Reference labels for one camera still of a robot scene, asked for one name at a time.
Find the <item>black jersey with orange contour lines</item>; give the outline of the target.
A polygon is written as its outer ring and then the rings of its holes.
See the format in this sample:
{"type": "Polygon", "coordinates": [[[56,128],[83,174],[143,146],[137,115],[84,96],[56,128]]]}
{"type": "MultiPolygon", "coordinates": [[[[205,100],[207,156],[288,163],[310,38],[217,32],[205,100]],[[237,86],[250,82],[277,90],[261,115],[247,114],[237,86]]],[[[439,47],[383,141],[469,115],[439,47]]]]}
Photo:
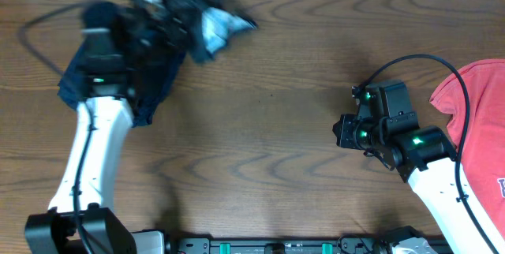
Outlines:
{"type": "Polygon", "coordinates": [[[227,0],[165,0],[165,4],[187,27],[188,52],[199,64],[214,60],[234,36],[258,28],[248,14],[229,7],[227,0]]]}

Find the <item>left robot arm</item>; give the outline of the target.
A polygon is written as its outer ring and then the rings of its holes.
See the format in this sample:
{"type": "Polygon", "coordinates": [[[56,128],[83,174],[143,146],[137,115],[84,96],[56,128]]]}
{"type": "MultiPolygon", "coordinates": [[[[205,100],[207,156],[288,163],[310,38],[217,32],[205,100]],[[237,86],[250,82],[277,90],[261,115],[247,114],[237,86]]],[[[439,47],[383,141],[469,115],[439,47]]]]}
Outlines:
{"type": "Polygon", "coordinates": [[[182,12],[165,0],[87,0],[83,43],[61,89],[75,96],[77,130],[65,173],[46,212],[30,215],[34,253],[164,253],[161,230],[130,232],[114,214],[122,147],[166,92],[192,42],[182,12]]]}

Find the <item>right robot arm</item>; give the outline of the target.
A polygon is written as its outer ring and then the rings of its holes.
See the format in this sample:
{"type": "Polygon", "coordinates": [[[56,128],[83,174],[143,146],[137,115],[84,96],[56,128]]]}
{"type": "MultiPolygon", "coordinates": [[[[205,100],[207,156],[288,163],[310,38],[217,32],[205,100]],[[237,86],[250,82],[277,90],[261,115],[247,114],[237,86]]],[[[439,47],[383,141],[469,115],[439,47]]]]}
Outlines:
{"type": "Polygon", "coordinates": [[[363,151],[399,173],[428,208],[454,253],[502,253],[504,239],[469,185],[440,128],[421,128],[415,113],[394,118],[344,114],[337,145],[363,151]]]}

